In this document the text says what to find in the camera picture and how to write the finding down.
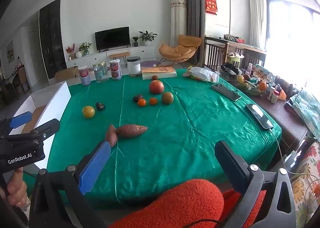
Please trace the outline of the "orange fuzzy sleeve forearm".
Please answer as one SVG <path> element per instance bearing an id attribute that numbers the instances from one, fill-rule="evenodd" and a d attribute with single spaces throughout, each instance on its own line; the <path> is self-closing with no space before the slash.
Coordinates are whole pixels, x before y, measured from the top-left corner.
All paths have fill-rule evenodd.
<path id="1" fill-rule="evenodd" d="M 231 189 L 221 192 L 204 179 L 186 181 L 161 194 L 141 210 L 112 227 L 250 227 L 262 206 L 265 191 L 253 196 Z"/>

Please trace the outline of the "person's left hand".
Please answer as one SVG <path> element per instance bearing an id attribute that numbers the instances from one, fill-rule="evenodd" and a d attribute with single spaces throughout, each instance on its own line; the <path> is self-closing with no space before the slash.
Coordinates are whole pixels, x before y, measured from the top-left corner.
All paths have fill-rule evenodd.
<path id="1" fill-rule="evenodd" d="M 23 208 L 27 205 L 27 185 L 23 181 L 23 168 L 16 169 L 7 185 L 8 195 L 1 188 L 1 198 L 9 205 Z"/>

